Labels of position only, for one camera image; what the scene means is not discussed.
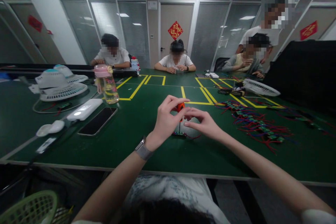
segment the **silver watch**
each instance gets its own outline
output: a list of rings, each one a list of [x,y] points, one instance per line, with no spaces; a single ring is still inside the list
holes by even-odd
[[[154,152],[149,151],[145,146],[146,136],[142,137],[141,142],[135,148],[136,153],[145,161],[147,161]]]

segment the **red decoration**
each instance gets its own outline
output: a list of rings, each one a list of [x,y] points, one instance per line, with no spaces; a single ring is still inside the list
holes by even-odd
[[[301,41],[317,33],[317,20],[300,31]]]
[[[173,37],[173,39],[177,39],[183,32],[181,26],[177,21],[168,29],[169,34]]]
[[[35,28],[38,32],[41,32],[42,23],[39,20],[37,20],[35,17],[33,17],[32,15],[29,15],[28,17],[28,24],[32,26],[33,28]]]

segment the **black chair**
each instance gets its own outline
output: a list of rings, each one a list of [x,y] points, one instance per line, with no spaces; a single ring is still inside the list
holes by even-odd
[[[215,72],[216,71],[220,71],[220,69],[225,65],[225,61],[227,61],[230,58],[218,58],[216,60],[216,64],[215,64]]]

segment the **green table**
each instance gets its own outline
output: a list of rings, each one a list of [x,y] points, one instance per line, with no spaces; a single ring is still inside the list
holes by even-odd
[[[222,86],[232,86],[233,80],[223,80]],[[334,152],[336,139],[325,136],[317,129],[308,128],[301,121],[289,121],[277,116],[275,111],[266,110],[254,104],[252,99],[241,99],[218,94],[212,79],[196,78],[195,73],[169,74],[153,69],[143,69],[141,77],[124,78],[118,86],[121,97],[117,104],[105,102],[84,122],[72,126],[45,155],[39,157],[36,165],[44,167],[74,168],[88,170],[113,170],[137,146],[143,135],[147,135],[155,125],[158,106],[167,95],[187,97],[191,100],[187,106],[208,111],[216,123],[228,134],[252,150],[271,160],[296,179],[307,184],[336,184]],[[55,114],[37,114],[32,105],[39,95],[32,94],[27,86],[19,82],[0,83],[2,106],[0,109],[0,160],[2,163],[27,164],[35,151],[48,137],[34,138],[35,132],[43,124],[64,118],[68,112]],[[72,99],[80,104],[94,94],[90,92]],[[284,142],[274,144],[274,155],[264,144],[254,141],[244,132],[237,130],[229,112],[221,110],[212,103],[235,99],[266,114],[275,125],[288,127],[299,142],[295,145]],[[273,97],[270,101],[277,105],[294,105]],[[117,107],[117,114],[101,132],[94,137],[77,134],[91,118],[103,107]],[[315,115],[335,124],[335,120],[314,112]],[[181,125],[181,131],[190,136],[199,133]],[[144,172],[156,174],[188,174],[209,178],[228,178],[249,180],[257,176],[234,154],[221,144],[201,136],[195,140],[170,137],[146,163]]]

